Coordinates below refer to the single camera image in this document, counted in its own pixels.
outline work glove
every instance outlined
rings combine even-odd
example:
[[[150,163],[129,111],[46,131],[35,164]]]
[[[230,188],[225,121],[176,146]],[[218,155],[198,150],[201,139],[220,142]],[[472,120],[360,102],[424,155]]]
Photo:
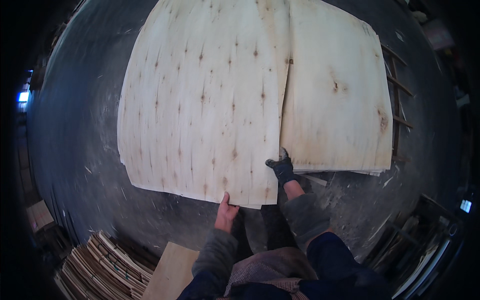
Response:
[[[289,181],[295,180],[293,177],[293,165],[288,152],[284,147],[280,147],[280,154],[278,161],[273,159],[267,159],[265,164],[273,169],[275,176],[278,178],[278,183],[281,187]]]

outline dusty floor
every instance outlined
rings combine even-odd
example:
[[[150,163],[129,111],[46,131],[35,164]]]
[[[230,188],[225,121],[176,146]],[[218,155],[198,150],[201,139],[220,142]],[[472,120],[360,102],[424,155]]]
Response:
[[[446,72],[409,11],[396,1],[327,2],[368,22],[381,42],[407,62],[407,68],[397,67],[398,77],[415,95],[401,95],[415,126],[410,133],[401,129],[399,154],[410,157],[410,163],[393,163],[380,177],[318,175],[327,187],[301,180],[331,209],[334,231],[361,261],[384,221],[399,211],[408,213],[420,193],[451,207],[459,117]],[[155,3],[90,0],[82,7],[58,43],[43,90],[28,111],[28,135],[40,194],[51,210],[55,207],[60,223],[65,222],[62,211],[70,212],[80,242],[88,239],[89,230],[102,229],[127,235],[160,255],[168,241],[200,249],[217,204],[135,188],[120,163],[116,127],[123,77]],[[280,203],[285,199],[280,192]],[[259,211],[248,210],[246,223],[253,251],[262,251],[266,241]]]

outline person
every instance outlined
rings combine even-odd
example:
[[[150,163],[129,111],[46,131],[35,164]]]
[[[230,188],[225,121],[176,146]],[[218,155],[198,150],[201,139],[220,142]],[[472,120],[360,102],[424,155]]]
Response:
[[[265,164],[288,198],[283,213],[278,205],[260,210],[267,251],[253,254],[243,214],[228,204],[226,192],[193,264],[193,280],[178,299],[391,299],[386,281],[355,261],[316,195],[306,194],[295,180],[286,150]]]

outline wood grain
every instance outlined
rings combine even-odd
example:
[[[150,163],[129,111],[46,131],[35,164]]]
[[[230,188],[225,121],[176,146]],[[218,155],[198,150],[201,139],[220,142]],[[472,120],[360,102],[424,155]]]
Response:
[[[140,188],[275,204],[288,70],[283,1],[161,0],[135,42],[118,114],[121,162]]]
[[[280,141],[294,169],[389,169],[393,119],[378,36],[322,1],[292,1],[290,26]]]
[[[142,300],[175,300],[192,281],[198,252],[168,242]]]

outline hand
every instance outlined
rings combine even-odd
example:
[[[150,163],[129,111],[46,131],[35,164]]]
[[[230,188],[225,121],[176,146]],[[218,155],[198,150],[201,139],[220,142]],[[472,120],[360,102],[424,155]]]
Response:
[[[281,187],[283,187],[285,183],[295,180],[293,177],[292,161],[290,160],[290,157],[288,157],[288,152],[284,147],[280,148],[280,157],[278,161],[267,159],[265,164],[273,169]]]
[[[230,199],[230,195],[225,192],[222,202],[218,207],[218,212],[216,214],[216,221],[214,228],[223,230],[227,233],[231,233],[233,219],[239,212],[240,206],[238,205],[229,205],[228,200]]]

